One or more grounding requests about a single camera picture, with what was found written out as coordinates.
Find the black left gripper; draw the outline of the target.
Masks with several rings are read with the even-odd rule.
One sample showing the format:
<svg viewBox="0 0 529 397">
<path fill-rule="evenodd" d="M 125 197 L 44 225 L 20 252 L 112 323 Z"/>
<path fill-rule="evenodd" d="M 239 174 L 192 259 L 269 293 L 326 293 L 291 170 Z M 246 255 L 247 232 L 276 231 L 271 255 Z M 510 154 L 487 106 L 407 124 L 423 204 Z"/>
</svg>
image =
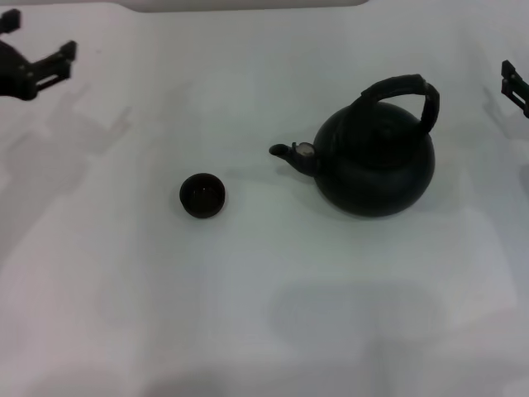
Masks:
<svg viewBox="0 0 529 397">
<path fill-rule="evenodd" d="M 0 16 L 0 33 L 21 27 L 21 12 L 15 8 Z M 69 41 L 48 57 L 29 63 L 14 47 L 1 42 L 1 96 L 30 101 L 40 91 L 71 78 L 78 44 Z"/>
</svg>

